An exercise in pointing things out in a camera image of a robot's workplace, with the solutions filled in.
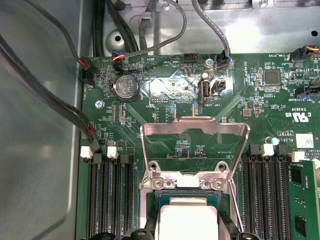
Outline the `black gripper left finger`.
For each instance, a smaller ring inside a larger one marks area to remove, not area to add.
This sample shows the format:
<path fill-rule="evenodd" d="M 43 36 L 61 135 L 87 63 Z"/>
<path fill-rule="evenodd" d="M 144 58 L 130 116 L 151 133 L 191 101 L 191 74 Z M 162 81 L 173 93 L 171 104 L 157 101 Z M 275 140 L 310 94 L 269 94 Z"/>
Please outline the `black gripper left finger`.
<path fill-rule="evenodd" d="M 129 231 L 122 240 L 154 240 L 156 231 L 157 217 L 148 216 L 144 228 Z M 100 232 L 90 237 L 89 240 L 118 240 L 115 234 Z"/>

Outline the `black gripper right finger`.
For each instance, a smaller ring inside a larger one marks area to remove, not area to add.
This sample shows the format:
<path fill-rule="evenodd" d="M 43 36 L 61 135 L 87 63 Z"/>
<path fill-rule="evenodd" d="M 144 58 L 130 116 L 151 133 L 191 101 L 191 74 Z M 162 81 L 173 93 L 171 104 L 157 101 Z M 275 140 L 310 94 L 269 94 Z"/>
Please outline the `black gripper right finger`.
<path fill-rule="evenodd" d="M 218 213 L 218 236 L 219 240 L 261 240 L 253 233 L 241 232 L 225 211 Z"/>

